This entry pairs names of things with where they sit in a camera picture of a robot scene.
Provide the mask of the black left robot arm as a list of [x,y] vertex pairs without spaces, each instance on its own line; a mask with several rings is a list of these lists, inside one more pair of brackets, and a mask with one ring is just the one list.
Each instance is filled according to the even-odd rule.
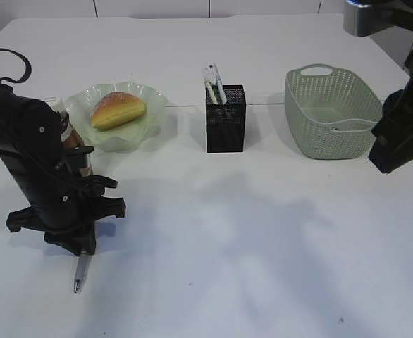
[[44,241],[76,256],[94,254],[95,223],[108,216],[123,218],[122,198],[105,197],[117,181],[92,174],[85,146],[71,127],[69,115],[39,99],[17,96],[12,86],[32,73],[29,60],[23,75],[0,77],[0,159],[27,199],[29,207],[9,213],[11,232],[43,232]]

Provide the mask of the blue black right robot arm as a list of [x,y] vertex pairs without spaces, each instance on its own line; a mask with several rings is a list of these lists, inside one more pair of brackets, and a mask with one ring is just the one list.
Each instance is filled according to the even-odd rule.
[[383,103],[383,115],[371,133],[375,142],[369,160],[383,174],[413,161],[413,50],[405,61],[409,80]]

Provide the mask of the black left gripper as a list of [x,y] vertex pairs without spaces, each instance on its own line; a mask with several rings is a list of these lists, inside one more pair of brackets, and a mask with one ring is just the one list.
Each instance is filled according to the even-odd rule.
[[90,146],[65,149],[61,117],[42,101],[0,102],[0,159],[29,202],[11,212],[11,232],[41,231],[47,244],[75,256],[94,255],[95,222],[108,216],[123,218],[122,198],[104,196],[118,183],[87,175]]

